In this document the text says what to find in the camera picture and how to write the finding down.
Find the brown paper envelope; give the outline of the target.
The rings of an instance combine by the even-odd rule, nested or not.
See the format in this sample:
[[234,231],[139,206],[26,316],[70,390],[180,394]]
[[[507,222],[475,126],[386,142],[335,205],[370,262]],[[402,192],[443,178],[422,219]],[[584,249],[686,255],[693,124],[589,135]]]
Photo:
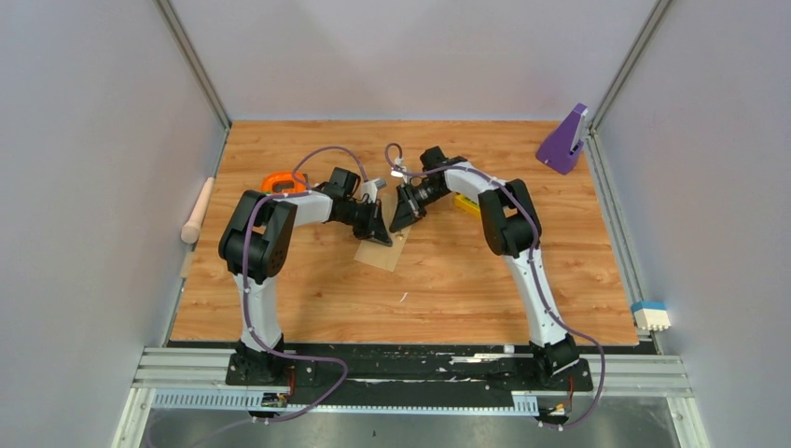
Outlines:
[[[389,225],[392,223],[395,215],[397,200],[395,196],[384,193],[381,196],[381,201],[382,217],[385,229],[388,231]],[[409,239],[410,231],[411,227],[407,227],[400,231],[389,232],[388,236],[392,240],[390,246],[369,241],[362,242],[357,248],[354,260],[378,269],[393,272],[396,269],[401,253]]]

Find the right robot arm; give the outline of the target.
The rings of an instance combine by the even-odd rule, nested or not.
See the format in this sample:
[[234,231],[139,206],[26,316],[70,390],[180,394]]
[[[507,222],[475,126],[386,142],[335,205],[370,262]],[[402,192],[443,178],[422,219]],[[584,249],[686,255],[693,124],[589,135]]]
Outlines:
[[486,243],[506,263],[528,317],[530,345],[537,358],[532,366],[534,380],[549,390],[561,386],[579,361],[579,352],[551,294],[540,250],[540,221],[525,183],[487,175],[463,157],[446,157],[440,147],[430,147],[421,155],[421,172],[407,171],[402,155],[397,143],[385,147],[392,175],[403,178],[396,188],[389,231],[417,223],[425,217],[427,205],[451,193],[476,203]]

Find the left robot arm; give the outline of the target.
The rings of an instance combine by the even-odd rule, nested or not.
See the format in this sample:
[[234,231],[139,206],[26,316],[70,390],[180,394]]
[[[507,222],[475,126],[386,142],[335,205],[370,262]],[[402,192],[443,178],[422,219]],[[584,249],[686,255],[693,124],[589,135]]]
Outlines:
[[272,194],[248,190],[242,195],[218,245],[243,309],[243,335],[231,357],[235,372],[263,385],[276,385],[284,378],[276,284],[294,229],[338,222],[357,240],[391,246],[378,197],[385,185],[382,178],[365,180],[336,167],[327,181],[312,189]]

